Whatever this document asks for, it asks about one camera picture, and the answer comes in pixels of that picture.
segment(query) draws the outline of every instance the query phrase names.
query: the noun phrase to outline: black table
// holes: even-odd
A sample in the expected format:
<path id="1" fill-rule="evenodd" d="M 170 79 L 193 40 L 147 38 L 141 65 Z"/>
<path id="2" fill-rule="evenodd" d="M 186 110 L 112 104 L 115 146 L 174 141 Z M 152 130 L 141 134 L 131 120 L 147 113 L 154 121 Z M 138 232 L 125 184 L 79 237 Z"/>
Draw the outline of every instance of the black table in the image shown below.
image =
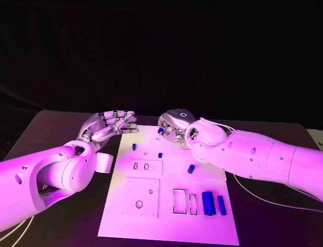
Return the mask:
<path id="1" fill-rule="evenodd" d="M 75 139 L 90 113 L 41 111 L 7 154 L 5 160 L 63 145 Z M 274 139 L 315 149 L 311 137 L 298 124 L 217 120 L 235 129 L 261 133 Z M 138 116 L 139 125 L 155 125 L 157 117 Z M 102 149 L 116 156 L 119 136 Z M 20 239 L 21 246 L 204 246 L 206 244 L 165 242 L 96 236 L 111 182 L 111 174 L 95 173 L 86 188 L 57 202 L 34 216 Z M 256 199 L 226 173 L 239 246 L 323 246 L 323 214 L 275 206 Z M 261 198 L 287 205 L 323 210 L 323 204 L 281 184 L 237 178 L 246 189 Z M 27 223 L 0 242 L 11 246 Z"/>

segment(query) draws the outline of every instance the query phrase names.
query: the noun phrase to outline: blue cylinder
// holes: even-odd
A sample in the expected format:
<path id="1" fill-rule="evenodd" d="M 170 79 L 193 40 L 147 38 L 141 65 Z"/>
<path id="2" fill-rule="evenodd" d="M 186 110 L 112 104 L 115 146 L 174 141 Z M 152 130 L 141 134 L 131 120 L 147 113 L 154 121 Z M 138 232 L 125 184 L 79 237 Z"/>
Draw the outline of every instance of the blue cylinder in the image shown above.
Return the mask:
<path id="1" fill-rule="evenodd" d="M 214 215 L 214 201 L 212 192 L 201 192 L 201 201 L 203 201 L 203 211 L 204 215 Z"/>
<path id="2" fill-rule="evenodd" d="M 194 165 L 188 165 L 187 173 L 191 174 L 194 170 Z"/>
<path id="3" fill-rule="evenodd" d="M 223 202 L 220 196 L 217 197 L 217 203 L 219 203 L 220 214 L 222 214 L 222 215 L 226 215 L 225 202 Z"/>

